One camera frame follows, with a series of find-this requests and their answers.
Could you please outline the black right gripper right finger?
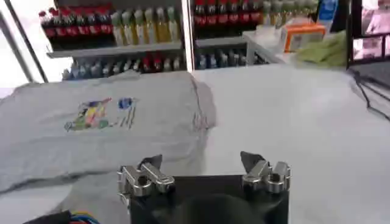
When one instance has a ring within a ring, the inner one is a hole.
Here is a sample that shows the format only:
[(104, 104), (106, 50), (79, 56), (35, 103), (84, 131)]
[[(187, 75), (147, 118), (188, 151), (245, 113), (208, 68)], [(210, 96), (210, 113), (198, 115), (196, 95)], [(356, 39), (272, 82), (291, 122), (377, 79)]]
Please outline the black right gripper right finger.
[(241, 162), (246, 174), (242, 176), (242, 184), (251, 191), (267, 191), (281, 194), (289, 191), (291, 185), (291, 167), (283, 161), (274, 166), (261, 155), (240, 152)]

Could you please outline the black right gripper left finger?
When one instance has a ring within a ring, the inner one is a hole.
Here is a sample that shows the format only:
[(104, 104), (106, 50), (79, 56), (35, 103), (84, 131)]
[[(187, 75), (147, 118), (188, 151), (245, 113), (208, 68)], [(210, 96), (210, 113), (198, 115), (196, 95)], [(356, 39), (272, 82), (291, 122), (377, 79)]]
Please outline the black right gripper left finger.
[(155, 191), (167, 194), (174, 190), (176, 181), (173, 176), (160, 170), (161, 154), (144, 158), (136, 166), (121, 166), (118, 174), (118, 192), (122, 196), (148, 197)]

